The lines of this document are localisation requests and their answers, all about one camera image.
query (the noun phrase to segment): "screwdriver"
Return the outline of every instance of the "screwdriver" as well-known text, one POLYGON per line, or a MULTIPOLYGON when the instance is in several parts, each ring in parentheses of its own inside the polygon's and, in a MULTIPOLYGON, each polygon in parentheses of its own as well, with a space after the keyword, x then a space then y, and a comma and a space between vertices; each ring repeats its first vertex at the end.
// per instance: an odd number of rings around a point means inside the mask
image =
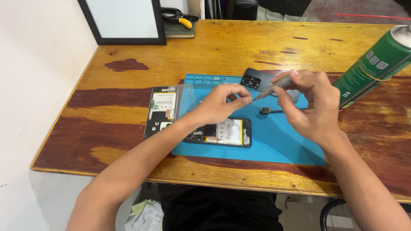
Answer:
POLYGON ((288 74, 288 75, 282 77, 279 81, 277 81, 274 84, 270 85, 267 89, 261 91, 260 94, 258 94, 257 97, 255 97, 253 101, 265 98, 265 97, 271 95, 272 93, 274 93, 274 86, 281 87, 281 88, 286 88, 286 87, 289 87, 293 84, 294 84, 294 82, 291 79, 290 75, 288 74))

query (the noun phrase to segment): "hand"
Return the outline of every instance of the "hand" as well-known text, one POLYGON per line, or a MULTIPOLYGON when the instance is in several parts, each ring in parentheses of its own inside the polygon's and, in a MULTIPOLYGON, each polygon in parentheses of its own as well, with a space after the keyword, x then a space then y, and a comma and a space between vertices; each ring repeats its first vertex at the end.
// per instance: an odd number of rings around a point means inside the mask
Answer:
POLYGON ((340 92, 333 87, 324 72, 291 70, 272 79, 277 82, 290 74, 295 85, 287 89, 297 89, 305 93, 308 109, 298 109, 285 89, 275 87, 278 103, 284 110, 288 123, 303 137, 321 147, 332 142, 335 135, 342 133, 338 127, 338 104, 340 92))
POLYGON ((235 110, 250 103, 252 103, 251 93, 240 84, 220 84, 189 113, 202 124, 201 126, 217 124, 227 119, 235 110), (241 98, 237 99, 234 95, 236 93, 241 98))

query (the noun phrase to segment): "left hand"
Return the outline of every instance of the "left hand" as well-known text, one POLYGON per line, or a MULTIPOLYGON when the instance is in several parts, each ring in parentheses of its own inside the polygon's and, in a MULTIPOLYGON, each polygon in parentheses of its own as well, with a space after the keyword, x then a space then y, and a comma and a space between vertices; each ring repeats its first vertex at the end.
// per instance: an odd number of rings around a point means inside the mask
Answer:
POLYGON ((250 103, 252 103, 251 93, 240 84, 220 84, 189 114, 202 126, 217 124, 227 119, 235 110, 250 103))

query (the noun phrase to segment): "qr code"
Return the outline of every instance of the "qr code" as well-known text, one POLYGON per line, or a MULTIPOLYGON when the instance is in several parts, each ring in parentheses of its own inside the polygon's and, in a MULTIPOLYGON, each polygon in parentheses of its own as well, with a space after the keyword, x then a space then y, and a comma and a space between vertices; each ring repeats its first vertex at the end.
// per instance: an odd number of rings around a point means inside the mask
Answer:
POLYGON ((374 55, 374 52, 372 52, 372 50, 370 50, 369 52, 368 52, 368 54, 366 55, 366 57, 367 57, 367 59, 369 59, 371 56, 373 56, 374 55))
POLYGON ((385 62, 383 62, 383 61, 381 61, 379 64, 377 64, 377 68, 379 68, 379 69, 384 69, 384 68, 386 68, 388 66, 388 63, 385 63, 385 62))
POLYGON ((377 56, 372 57, 369 62, 372 63, 373 65, 375 65, 380 59, 377 58, 377 56))

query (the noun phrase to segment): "wooden tabletop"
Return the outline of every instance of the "wooden tabletop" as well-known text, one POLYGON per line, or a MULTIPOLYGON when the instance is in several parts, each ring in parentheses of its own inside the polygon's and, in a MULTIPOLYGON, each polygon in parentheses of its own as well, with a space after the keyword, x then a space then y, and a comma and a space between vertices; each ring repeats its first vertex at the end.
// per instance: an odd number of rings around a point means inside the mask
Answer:
MULTIPOLYGON (((99 46, 31 169, 97 175, 144 141, 151 89, 185 74, 325 71, 335 81, 392 25, 200 20, 167 46, 99 46)), ((411 66, 348 107, 340 127, 400 201, 411 201, 411 66)), ((169 154, 147 181, 342 197, 329 165, 169 154)))

